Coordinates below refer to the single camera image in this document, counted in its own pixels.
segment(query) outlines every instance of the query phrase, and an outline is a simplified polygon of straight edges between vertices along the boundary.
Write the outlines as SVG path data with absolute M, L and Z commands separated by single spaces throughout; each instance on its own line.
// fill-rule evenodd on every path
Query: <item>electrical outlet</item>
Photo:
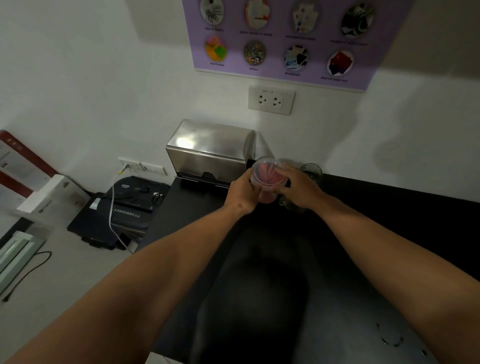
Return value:
M 280 88 L 250 86 L 248 108 L 276 114 L 290 115 L 295 91 Z
M 143 163 L 143 162 L 141 162 L 140 164 L 142 165 L 143 169 L 147 172 L 159 174 L 160 176 L 167 175 L 165 168 L 163 168 L 162 166 L 156 166 L 155 164 L 149 164 L 149 163 Z
M 122 167 L 125 167 L 126 164 L 129 164 L 131 170 L 134 170 L 136 172 L 142 172 L 144 170 L 140 162 L 135 162 L 133 160 L 125 159 L 123 157 L 119 157 L 119 161 Z

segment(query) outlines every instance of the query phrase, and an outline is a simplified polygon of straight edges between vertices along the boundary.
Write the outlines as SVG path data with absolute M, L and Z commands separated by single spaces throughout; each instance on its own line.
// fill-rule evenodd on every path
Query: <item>human hand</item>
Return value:
M 282 194 L 298 207 L 309 208 L 313 210 L 316 205 L 321 203 L 322 198 L 327 196 L 320 187 L 305 173 L 300 172 L 288 163 L 283 163 L 285 169 L 277 168 L 276 171 L 281 175 L 288 177 L 290 187 L 274 187 L 272 191 Z
M 238 210 L 240 216 L 250 214 L 255 209 L 262 190 L 261 186 L 254 186 L 250 183 L 251 175 L 252 169 L 248 168 L 240 178 L 231 183 L 224 203 L 225 207 Z

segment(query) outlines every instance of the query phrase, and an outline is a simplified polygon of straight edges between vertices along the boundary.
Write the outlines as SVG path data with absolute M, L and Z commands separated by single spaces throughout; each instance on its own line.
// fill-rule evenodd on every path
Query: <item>clear plastic cup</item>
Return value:
M 262 191 L 258 197 L 258 202 L 270 204 L 274 202 L 278 194 L 272 192 L 276 186 L 285 186 L 288 178 L 276 171 L 277 168 L 284 169 L 282 162 L 272 158 L 264 158 L 255 162 L 252 166 L 252 175 L 250 181 L 254 185 L 260 185 Z

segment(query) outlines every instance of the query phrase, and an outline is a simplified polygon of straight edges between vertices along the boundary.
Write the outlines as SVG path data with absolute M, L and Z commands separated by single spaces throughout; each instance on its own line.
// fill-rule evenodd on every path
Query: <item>container lid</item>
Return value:
M 285 184 L 288 178 L 276 171 L 279 167 L 284 168 L 284 165 L 279 160 L 272 158 L 260 159 L 252 166 L 252 176 L 265 186 Z
M 253 158 L 255 131 L 236 126 L 184 119 L 167 143 L 167 149 L 246 161 Z

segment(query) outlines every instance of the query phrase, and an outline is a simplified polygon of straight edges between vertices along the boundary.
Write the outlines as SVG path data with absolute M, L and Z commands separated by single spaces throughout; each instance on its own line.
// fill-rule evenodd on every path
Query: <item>right arm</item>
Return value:
M 395 306 L 443 364 L 480 363 L 480 282 L 438 255 L 325 194 L 290 165 L 279 188 L 313 210 L 370 283 Z

